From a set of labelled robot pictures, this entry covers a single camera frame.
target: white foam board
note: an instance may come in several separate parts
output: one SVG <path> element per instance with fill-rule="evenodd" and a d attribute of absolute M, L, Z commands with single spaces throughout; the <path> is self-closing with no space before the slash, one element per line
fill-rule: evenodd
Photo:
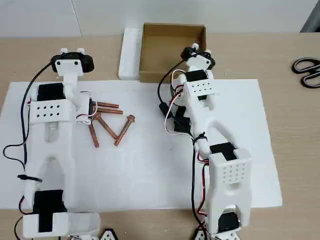
<path fill-rule="evenodd" d="M 135 115 L 136 122 L 118 147 L 95 122 L 100 148 L 93 146 L 88 127 L 77 125 L 76 208 L 84 211 L 191 208 L 192 142 L 185 135 L 174 137 L 165 133 L 157 84 L 108 80 L 80 81 L 78 86 L 82 91 L 92 91 L 96 100 L 120 104 L 123 115 L 103 114 L 115 132 L 119 133 L 129 114 Z M 13 82 L 9 86 L 0 116 L 1 149 L 21 141 L 19 112 L 26 87 L 26 82 Z M 215 80 L 214 87 L 216 117 L 252 155 L 252 207 L 281 206 L 281 189 L 258 81 Z M 167 85 L 161 94 L 170 99 Z M 9 149 L 7 154 L 22 158 L 22 147 Z M 43 182 L 46 188 L 61 184 L 59 171 L 54 164 L 49 167 Z M 0 157 L 1 209 L 17 208 L 23 189 L 23 181 L 17 179 L 17 174 L 21 173 L 19 163 Z M 197 203 L 201 198 L 200 179 L 201 165 L 197 163 Z"/>
<path fill-rule="evenodd" d="M 124 30 L 118 71 L 121 80 L 139 80 L 141 43 L 142 29 Z"/>

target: black scissors handle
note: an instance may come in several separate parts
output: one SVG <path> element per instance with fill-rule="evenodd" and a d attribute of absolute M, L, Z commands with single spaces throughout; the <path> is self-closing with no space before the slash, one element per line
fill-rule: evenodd
<path fill-rule="evenodd" d="M 298 65 L 300 63 L 313 63 L 313 65 L 304 67 L 304 68 L 298 68 Z M 304 74 L 304 73 L 312 74 L 313 72 L 317 71 L 317 69 L 320 69 L 320 60 L 312 57 L 300 58 L 293 63 L 291 69 L 295 74 Z"/>
<path fill-rule="evenodd" d="M 312 63 L 313 65 L 307 66 L 304 68 L 299 68 L 298 65 L 301 63 Z M 319 59 L 312 58 L 312 57 L 300 58 L 292 64 L 291 69 L 295 74 L 309 73 L 308 75 L 301 78 L 300 82 L 304 87 L 308 89 L 320 88 L 320 83 L 319 84 L 308 83 L 310 79 L 315 79 L 320 76 L 320 60 Z"/>
<path fill-rule="evenodd" d="M 315 79 L 316 77 L 320 76 L 320 71 L 314 71 L 310 75 L 306 75 L 303 78 L 301 78 L 300 83 L 302 86 L 308 88 L 308 89 L 318 89 L 320 88 L 320 83 L 319 84 L 309 84 L 308 80 L 310 79 Z"/>

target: cardboard box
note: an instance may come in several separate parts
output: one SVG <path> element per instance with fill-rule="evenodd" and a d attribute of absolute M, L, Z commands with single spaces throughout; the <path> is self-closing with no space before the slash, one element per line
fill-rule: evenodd
<path fill-rule="evenodd" d="M 202 51 L 206 49 L 204 25 L 145 23 L 139 67 L 140 81 L 158 83 L 182 60 L 180 54 L 183 49 L 193 43 L 199 44 Z M 181 66 L 180 69 L 186 69 L 186 66 Z"/>

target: copper screw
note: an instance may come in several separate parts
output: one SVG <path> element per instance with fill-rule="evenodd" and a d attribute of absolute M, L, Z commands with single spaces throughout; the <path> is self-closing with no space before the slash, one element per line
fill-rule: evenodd
<path fill-rule="evenodd" d="M 126 121 L 124 127 L 122 128 L 119 136 L 117 137 L 117 139 L 116 139 L 115 142 L 114 142 L 114 145 L 116 145 L 116 146 L 119 145 L 121 139 L 122 139 L 122 138 L 124 137 L 124 135 L 126 134 L 126 132 L 127 132 L 128 128 L 129 128 L 130 124 L 131 124 L 131 123 L 134 123 L 134 122 L 135 122 L 135 119 L 136 119 L 135 116 L 133 116 L 133 115 L 129 115 L 129 116 L 127 116 L 126 118 L 127 118 L 127 121 Z"/>
<path fill-rule="evenodd" d="M 102 102 L 102 101 L 97 101 L 97 104 L 100 107 L 107 107 L 107 108 L 114 108 L 114 109 L 119 108 L 119 104 L 107 103 L 107 102 Z"/>
<path fill-rule="evenodd" d="M 96 120 L 102 125 L 102 127 L 111 135 L 111 137 L 113 137 L 114 139 L 117 139 L 117 135 L 116 135 L 115 132 L 109 127 L 109 125 L 102 119 L 100 113 L 96 113 L 96 114 L 94 115 L 94 119 L 96 119 Z"/>
<path fill-rule="evenodd" d="M 124 114 L 124 111 L 122 110 L 116 110 L 116 109 L 108 109 L 108 108 L 102 108 L 102 107 L 98 107 L 97 110 L 98 113 L 104 113 L 104 114 Z"/>
<path fill-rule="evenodd" d="M 91 137 L 92 137 L 92 140 L 93 140 L 93 144 L 94 144 L 94 146 L 96 148 L 98 148 L 99 147 L 99 142 L 98 142 L 98 139 L 97 139 L 95 128 L 94 128 L 92 123 L 89 125 L 89 130 L 90 130 L 90 134 L 91 134 Z"/>

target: wooden table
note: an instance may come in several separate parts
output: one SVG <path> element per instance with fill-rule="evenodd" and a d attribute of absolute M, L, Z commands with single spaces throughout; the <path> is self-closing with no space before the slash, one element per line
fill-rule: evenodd
<path fill-rule="evenodd" d="M 30 80 L 61 47 L 82 47 L 94 57 L 95 71 L 84 80 L 118 79 L 121 44 L 119 35 L 0 39 L 0 107 L 10 81 Z M 253 209 L 241 239 L 318 239 L 320 89 L 302 87 L 290 66 L 298 57 L 320 58 L 320 34 L 208 34 L 207 45 L 217 62 L 216 79 L 259 80 L 282 189 L 283 206 Z M 56 76 L 46 71 L 39 80 Z M 17 210 L 0 211 L 0 239 L 15 239 L 18 216 Z M 122 211 L 101 218 L 102 227 L 114 228 L 120 240 L 187 240 L 196 226 L 190 210 Z"/>

